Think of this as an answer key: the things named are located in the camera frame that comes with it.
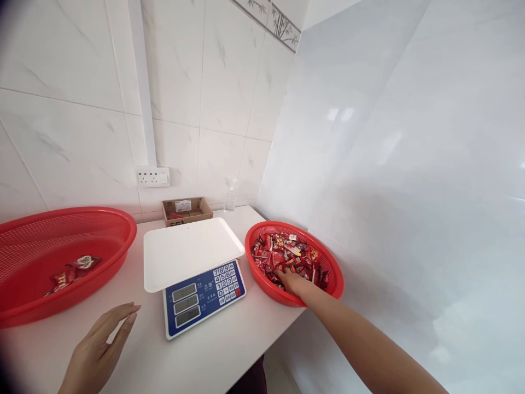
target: plastic bottle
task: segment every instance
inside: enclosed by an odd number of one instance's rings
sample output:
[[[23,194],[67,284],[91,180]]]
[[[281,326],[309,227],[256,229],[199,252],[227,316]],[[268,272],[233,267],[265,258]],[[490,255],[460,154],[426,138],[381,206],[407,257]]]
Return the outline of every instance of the plastic bottle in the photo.
[[[235,202],[237,201],[237,191],[239,189],[239,180],[237,178],[228,179],[228,197],[226,204],[224,204],[225,211],[233,211],[235,209]]]

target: weighing scale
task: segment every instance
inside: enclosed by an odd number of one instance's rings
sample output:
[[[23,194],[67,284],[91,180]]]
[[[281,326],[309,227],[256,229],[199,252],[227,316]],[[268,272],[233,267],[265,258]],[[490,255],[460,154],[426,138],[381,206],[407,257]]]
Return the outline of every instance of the weighing scale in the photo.
[[[171,340],[246,295],[237,257],[244,247],[224,219],[144,235],[144,288],[162,290]]]

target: hand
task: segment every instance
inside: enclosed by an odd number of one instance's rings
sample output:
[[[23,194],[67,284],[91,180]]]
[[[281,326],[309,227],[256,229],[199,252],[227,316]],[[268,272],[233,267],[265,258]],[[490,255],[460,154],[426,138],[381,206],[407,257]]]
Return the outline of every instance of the hand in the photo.
[[[116,306],[97,320],[75,347],[59,394],[97,394],[102,390],[115,369],[140,308],[133,302]],[[108,344],[109,335],[124,318],[115,339]]]
[[[288,267],[284,268],[284,272],[277,269],[273,273],[281,279],[286,291],[297,297],[301,297],[302,289],[308,284],[312,284],[312,282],[307,281],[301,275],[292,273]]]

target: red plastic basket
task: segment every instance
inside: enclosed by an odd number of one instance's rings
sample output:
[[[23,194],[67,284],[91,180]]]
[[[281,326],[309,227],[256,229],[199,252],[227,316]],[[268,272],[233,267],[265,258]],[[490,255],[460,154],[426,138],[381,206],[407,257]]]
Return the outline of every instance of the red plastic basket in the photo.
[[[319,252],[321,252],[323,258],[320,260],[321,267],[324,271],[328,271],[330,277],[330,282],[326,288],[326,292],[333,296],[334,298],[340,299],[343,290],[345,289],[345,281],[343,279],[343,274],[339,268],[335,258],[331,253],[324,247],[321,242],[312,236],[311,234],[292,226],[288,223],[282,222],[261,222],[254,225],[248,230],[246,238],[244,239],[244,249],[246,250],[246,256],[250,262],[250,271],[252,276],[255,279],[255,282],[259,287],[264,291],[268,296],[273,300],[277,301],[286,306],[295,306],[301,307],[306,306],[305,303],[294,295],[287,293],[286,291],[281,290],[276,285],[274,285],[257,266],[255,265],[255,260],[252,257],[252,246],[255,243],[255,240],[259,235],[264,234],[273,234],[273,233],[288,233],[295,234],[301,242],[306,242],[309,245],[313,246]]]
[[[49,317],[104,286],[122,266],[137,234],[126,212],[68,208],[0,224],[0,326]],[[82,279],[44,297],[66,264],[90,255],[102,260]]]

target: electrical socket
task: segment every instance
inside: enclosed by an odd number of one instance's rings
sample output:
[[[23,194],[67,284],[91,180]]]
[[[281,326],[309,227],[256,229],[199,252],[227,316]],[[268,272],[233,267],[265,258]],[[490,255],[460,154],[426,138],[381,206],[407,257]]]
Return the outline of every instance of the electrical socket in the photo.
[[[170,169],[167,167],[137,167],[137,183],[140,187],[168,187]]]

